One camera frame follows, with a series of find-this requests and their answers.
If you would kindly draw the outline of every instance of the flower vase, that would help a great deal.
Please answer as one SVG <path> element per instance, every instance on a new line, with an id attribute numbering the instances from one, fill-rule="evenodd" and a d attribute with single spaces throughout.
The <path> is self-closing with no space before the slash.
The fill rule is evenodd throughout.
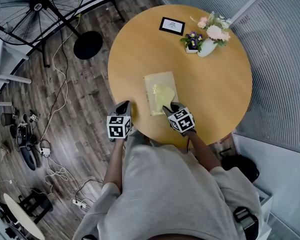
<path id="1" fill-rule="evenodd" d="M 201 44 L 201 51 L 198 51 L 197 54 L 199 57 L 205 57 L 209 55 L 216 47 L 217 43 L 214 43 L 213 40 L 210 38 L 207 38 L 206 40 L 203 41 Z"/>

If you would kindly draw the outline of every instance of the floor fan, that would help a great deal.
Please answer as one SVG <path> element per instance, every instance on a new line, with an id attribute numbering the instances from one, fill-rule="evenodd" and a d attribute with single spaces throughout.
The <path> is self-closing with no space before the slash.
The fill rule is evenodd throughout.
<path id="1" fill-rule="evenodd" d="M 75 14 L 82 1 L 0 0 L 0 39 L 12 45 L 26 44 L 36 48 L 42 52 L 46 67 L 45 33 L 62 21 L 78 37 L 73 47 L 75 56 L 81 60 L 90 59 L 101 49 L 102 36 L 96 31 L 80 34 L 66 19 Z M 42 49 L 34 46 L 37 41 L 42 41 Z"/>

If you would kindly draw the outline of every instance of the framed sign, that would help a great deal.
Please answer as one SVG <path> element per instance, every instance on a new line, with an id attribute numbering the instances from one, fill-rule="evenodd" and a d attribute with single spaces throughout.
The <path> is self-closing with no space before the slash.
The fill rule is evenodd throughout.
<path id="1" fill-rule="evenodd" d="M 159 30 L 169 33 L 184 35 L 185 23 L 176 19 L 163 17 Z"/>

